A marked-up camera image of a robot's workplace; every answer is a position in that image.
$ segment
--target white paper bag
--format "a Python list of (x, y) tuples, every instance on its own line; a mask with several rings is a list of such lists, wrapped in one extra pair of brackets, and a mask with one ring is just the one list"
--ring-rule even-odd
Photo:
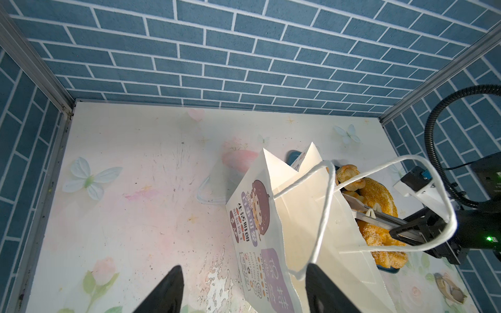
[[(317, 237), (329, 175), (320, 170), (292, 191), (274, 195), (322, 161), (312, 143), (292, 167), (267, 150), (259, 154), (226, 204), (246, 300), (258, 312), (309, 312), (305, 281), (289, 270), (308, 263)], [(337, 191), (317, 265), (362, 312), (395, 312), (350, 206)]]

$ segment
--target white rope handle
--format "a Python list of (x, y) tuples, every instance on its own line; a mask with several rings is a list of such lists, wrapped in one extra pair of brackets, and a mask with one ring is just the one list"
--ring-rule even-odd
[(322, 168), (328, 167), (329, 168), (329, 182), (327, 184), (327, 191), (326, 191), (326, 197), (325, 197), (325, 202), (324, 202), (324, 208), (322, 211), (322, 217), (320, 219), (320, 225), (317, 233), (317, 240), (315, 241), (315, 245), (313, 247), (313, 251), (310, 255), (310, 258), (308, 262), (305, 264), (303, 268), (301, 268), (299, 271), (294, 271), (289, 269), (289, 273), (292, 274), (296, 279), (298, 280), (303, 280), (306, 277), (306, 269), (308, 267), (308, 264), (310, 263), (316, 263), (318, 260), (318, 256), (320, 254), (320, 248), (322, 246), (322, 241), (324, 239), (324, 233), (325, 229), (327, 228), (327, 222), (329, 220), (329, 214), (331, 211), (331, 204), (332, 204), (332, 197), (334, 192), (341, 190), (341, 188), (344, 188), (345, 186), (351, 184), (352, 182), (355, 182), (361, 178), (364, 178), (370, 174), (373, 174), (375, 172), (378, 172), (392, 164), (402, 162), (404, 160), (416, 160), (421, 163), (423, 163), (426, 168), (430, 171), (431, 177), (433, 178), (433, 183), (435, 184), (435, 188), (438, 191), (440, 198), (445, 204), (445, 208), (447, 209), (447, 213), (449, 213), (449, 219), (446, 220), (445, 222), (447, 225), (443, 229), (443, 231), (438, 235), (436, 238), (431, 240), (430, 242), (420, 244), (417, 246), (358, 246), (358, 247), (351, 247), (351, 248), (341, 248), (338, 249), (339, 253), (354, 253), (354, 252), (359, 252), (359, 251), (397, 251), (397, 252), (416, 252), (416, 251), (426, 251), (433, 249), (447, 240), (449, 240), (455, 233), (456, 228), (457, 228), (457, 220), (456, 220), (456, 214), (454, 213), (454, 209), (452, 208), (452, 204), (449, 201), (449, 198), (447, 196), (447, 192), (445, 191), (444, 185), (442, 180), (440, 179), (440, 175), (436, 171), (436, 169), (431, 165), (431, 163), (417, 155), (404, 155), (400, 156), (396, 159), (393, 159), (389, 162), (386, 162), (384, 164), (381, 164), (375, 168), (373, 168), (370, 171), (360, 173), (357, 176), (352, 177), (351, 179), (339, 184), (335, 185), (334, 183), (334, 178), (336, 175), (334, 164), (331, 161), (322, 161), (319, 164), (315, 165), (308, 173), (303, 175), (300, 179), (292, 183), (290, 186), (282, 190), (281, 192), (277, 193), (273, 199), (278, 199), (284, 194), (288, 193), (289, 191), (293, 190), (296, 188), (299, 184), (303, 183), (305, 180), (307, 180), (309, 177), (311, 177), (313, 174), (321, 170)]

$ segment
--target pink tulip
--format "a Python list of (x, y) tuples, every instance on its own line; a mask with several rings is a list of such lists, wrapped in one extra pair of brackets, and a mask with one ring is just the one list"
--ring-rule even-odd
[(116, 270), (117, 267), (113, 259), (107, 257), (96, 262), (92, 269), (92, 276), (96, 280), (97, 285), (104, 285), (111, 280)]

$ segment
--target blue brick wall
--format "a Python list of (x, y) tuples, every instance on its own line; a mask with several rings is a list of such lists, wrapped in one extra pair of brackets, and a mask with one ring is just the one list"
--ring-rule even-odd
[(0, 0), (74, 98), (378, 117), (499, 20), (485, 0)]
[(1, 313), (17, 277), (61, 116), (0, 48)]
[[(473, 64), (425, 96), (418, 103), (384, 126), (399, 155), (426, 157), (423, 131), (430, 113), (443, 98), (459, 89), (482, 84), (501, 85), (501, 46), (495, 46)], [(475, 95), (449, 105), (434, 132), (435, 146), (443, 167), (454, 167), (501, 150), (501, 97)], [(407, 170), (415, 166), (406, 161)], [(469, 167), (448, 171), (450, 181), (458, 183), (475, 201), (488, 199)], [(501, 262), (492, 251), (472, 250), (459, 268), (477, 307), (483, 313), (501, 311)]]

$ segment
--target table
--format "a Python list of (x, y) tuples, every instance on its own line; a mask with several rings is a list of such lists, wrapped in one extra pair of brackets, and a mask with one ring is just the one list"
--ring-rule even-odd
[[(334, 130), (350, 124), (360, 144), (344, 144)], [(184, 274), (183, 313), (253, 311), (243, 298), (225, 200), (262, 148), (285, 159), (312, 141), (324, 159), (361, 171), (396, 157), (374, 118), (77, 102), (27, 312), (132, 312), (176, 264)], [(109, 181), (99, 201), (87, 174), (86, 188), (62, 190), (75, 180), (71, 165), (79, 157), (93, 175), (122, 168), (94, 176)], [(399, 172), (371, 177), (406, 216), (422, 206), (391, 187)], [(476, 311), (471, 297), (446, 303), (428, 280), (434, 272), (467, 293), (453, 266), (411, 253), (398, 274), (382, 273), (398, 312)]]

